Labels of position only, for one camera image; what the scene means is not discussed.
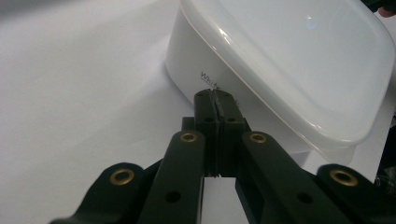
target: white background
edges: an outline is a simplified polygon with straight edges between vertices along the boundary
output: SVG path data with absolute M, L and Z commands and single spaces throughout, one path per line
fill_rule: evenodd
M 107 167 L 163 157 L 193 115 L 163 63 L 176 13 L 176 0 L 0 3 L 0 223 L 71 216 Z M 388 96 L 350 165 L 370 179 L 393 107 Z M 293 157 L 311 172 L 325 162 Z M 247 223 L 232 179 L 205 181 L 203 223 Z

